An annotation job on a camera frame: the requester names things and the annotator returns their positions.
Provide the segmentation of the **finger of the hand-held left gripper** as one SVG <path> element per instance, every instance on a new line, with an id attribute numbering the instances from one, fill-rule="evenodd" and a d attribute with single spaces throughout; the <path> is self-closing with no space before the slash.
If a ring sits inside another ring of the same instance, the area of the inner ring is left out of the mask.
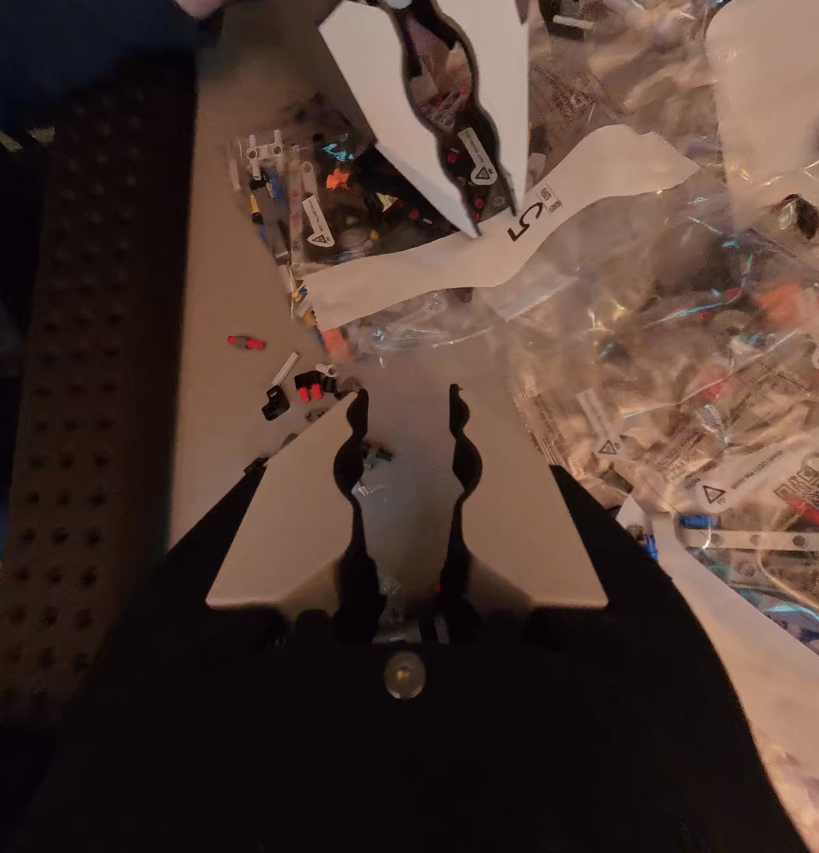
<path id="1" fill-rule="evenodd" d="M 404 42 L 381 8 L 339 2 L 319 25 L 380 153 L 457 229 L 479 237 L 458 184 L 443 167 L 440 144 L 415 112 L 404 77 Z"/>
<path id="2" fill-rule="evenodd" d="M 502 182 L 513 214 L 522 206 L 529 145 L 527 2 L 437 1 L 471 72 L 468 122 Z"/>

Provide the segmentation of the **black perforated board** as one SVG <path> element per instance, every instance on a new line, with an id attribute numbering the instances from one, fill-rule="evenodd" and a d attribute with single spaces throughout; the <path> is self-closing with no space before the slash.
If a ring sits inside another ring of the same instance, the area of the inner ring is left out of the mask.
<path id="1" fill-rule="evenodd" d="M 56 724 L 169 529 L 197 84 L 125 62 L 57 116 L 0 569 L 0 725 Z"/>

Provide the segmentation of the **scattered loose lego pieces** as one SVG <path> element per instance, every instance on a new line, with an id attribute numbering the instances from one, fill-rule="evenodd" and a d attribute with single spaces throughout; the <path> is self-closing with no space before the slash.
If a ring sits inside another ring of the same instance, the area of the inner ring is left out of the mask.
<path id="1" fill-rule="evenodd" d="M 266 391 L 262 415 L 268 423 L 291 410 L 292 400 L 285 390 L 288 380 L 293 382 L 296 399 L 304 408 L 304 419 L 309 426 L 326 415 L 329 401 L 341 402 L 352 392 L 361 390 L 361 384 L 354 377 L 343 376 L 333 363 L 317 363 L 313 368 L 295 373 L 299 359 L 299 353 L 292 351 Z"/>

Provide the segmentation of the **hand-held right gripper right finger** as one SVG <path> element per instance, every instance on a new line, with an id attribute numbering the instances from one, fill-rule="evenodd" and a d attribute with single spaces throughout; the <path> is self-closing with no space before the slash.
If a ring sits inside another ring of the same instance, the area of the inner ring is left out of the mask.
<path id="1" fill-rule="evenodd" d="M 517 415 L 448 389 L 455 505 L 448 579 L 479 613 L 608 604 L 547 459 Z"/>

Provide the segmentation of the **numbered clear plastic bag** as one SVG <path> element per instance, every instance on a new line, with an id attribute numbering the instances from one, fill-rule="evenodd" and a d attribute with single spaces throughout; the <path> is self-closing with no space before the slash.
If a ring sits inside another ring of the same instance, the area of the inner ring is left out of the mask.
<path id="1" fill-rule="evenodd" d="M 695 143 L 639 132 L 578 92 L 531 87 L 534 181 L 517 216 L 502 211 L 470 240 L 455 234 L 340 264 L 306 279 L 328 359 L 440 346 L 509 318 L 593 267 L 639 249 L 694 174 Z"/>

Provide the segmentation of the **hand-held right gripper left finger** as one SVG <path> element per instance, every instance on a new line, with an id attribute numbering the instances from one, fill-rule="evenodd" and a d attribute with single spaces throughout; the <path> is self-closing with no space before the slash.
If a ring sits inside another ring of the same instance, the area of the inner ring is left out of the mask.
<path id="1" fill-rule="evenodd" d="M 367 432 L 368 394 L 351 392 L 267 462 L 206 595 L 208 607 L 338 610 Z"/>

